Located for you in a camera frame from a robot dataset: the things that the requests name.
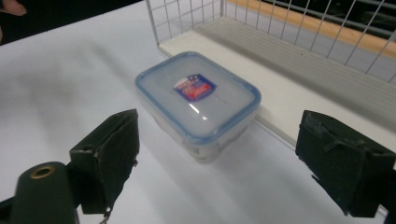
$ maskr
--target wooden strip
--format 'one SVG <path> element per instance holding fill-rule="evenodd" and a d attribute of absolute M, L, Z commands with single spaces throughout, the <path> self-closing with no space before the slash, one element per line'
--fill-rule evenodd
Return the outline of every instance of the wooden strip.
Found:
<path fill-rule="evenodd" d="M 237 4 L 240 7 L 248 7 L 250 10 L 253 11 L 259 11 L 259 5 L 260 1 L 258 0 L 228 0 L 228 2 Z M 260 13 L 264 15 L 269 15 L 271 16 L 271 12 L 273 9 L 273 5 L 269 3 L 262 2 L 262 5 L 260 6 Z M 286 19 L 286 14 L 287 14 L 287 9 L 283 7 L 277 7 L 275 6 L 274 8 L 274 14 L 273 17 L 277 18 L 280 21 L 284 21 Z M 295 11 L 289 11 L 288 15 L 288 23 L 300 26 L 300 23 L 303 19 L 303 14 L 298 13 Z M 320 25 L 320 19 L 307 16 L 305 15 L 302 27 L 304 27 L 307 30 L 311 30 L 316 32 L 318 27 Z M 331 38 L 335 38 L 340 30 L 341 26 L 324 21 L 319 29 L 319 33 L 321 35 L 326 35 Z M 361 37 L 362 32 L 356 31 L 347 27 L 344 27 L 340 35 L 338 36 L 339 41 L 342 41 L 344 43 L 350 44 L 352 46 L 356 45 L 359 41 L 359 38 Z M 371 52 L 374 53 L 379 53 L 382 48 L 387 43 L 387 39 L 374 36 L 374 35 L 369 35 L 365 34 L 363 38 L 361 39 L 361 42 L 359 43 L 359 48 L 361 49 L 367 49 L 370 50 Z M 386 55 L 391 58 L 396 58 L 396 43 L 395 42 L 389 42 L 387 47 L 384 49 L 383 55 Z"/>

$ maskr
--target table surface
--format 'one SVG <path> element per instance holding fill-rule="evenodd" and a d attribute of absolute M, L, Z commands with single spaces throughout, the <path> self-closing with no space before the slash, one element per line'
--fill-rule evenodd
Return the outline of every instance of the table surface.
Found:
<path fill-rule="evenodd" d="M 0 200 L 18 176 L 68 151 L 103 120 L 137 108 L 139 164 L 109 223 L 382 223 L 345 217 L 293 148 L 254 121 L 212 162 L 196 162 L 139 103 L 134 78 L 165 60 L 146 4 L 0 48 Z M 82 215 L 81 223 L 101 216 Z"/>

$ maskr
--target clear plastic container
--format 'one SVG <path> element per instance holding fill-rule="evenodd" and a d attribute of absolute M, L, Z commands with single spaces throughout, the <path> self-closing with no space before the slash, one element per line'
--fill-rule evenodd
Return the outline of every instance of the clear plastic container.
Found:
<path fill-rule="evenodd" d="M 143 106 L 198 161 L 211 161 L 255 118 L 262 96 L 242 78 L 185 52 L 135 80 Z"/>

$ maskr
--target translucent lid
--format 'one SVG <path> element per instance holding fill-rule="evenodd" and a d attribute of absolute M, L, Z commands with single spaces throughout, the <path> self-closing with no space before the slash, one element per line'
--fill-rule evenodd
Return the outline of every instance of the translucent lid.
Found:
<path fill-rule="evenodd" d="M 254 86 L 195 52 L 150 68 L 135 83 L 180 134 L 198 145 L 230 130 L 262 99 Z"/>

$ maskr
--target wire rack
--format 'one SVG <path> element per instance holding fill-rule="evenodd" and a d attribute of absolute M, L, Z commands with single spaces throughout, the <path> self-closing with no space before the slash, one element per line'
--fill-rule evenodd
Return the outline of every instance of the wire rack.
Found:
<path fill-rule="evenodd" d="M 321 2 L 321 6 L 315 7 L 316 2 Z M 146 0 L 146 3 L 157 45 L 207 22 L 228 17 L 325 59 L 396 84 L 394 1 Z"/>

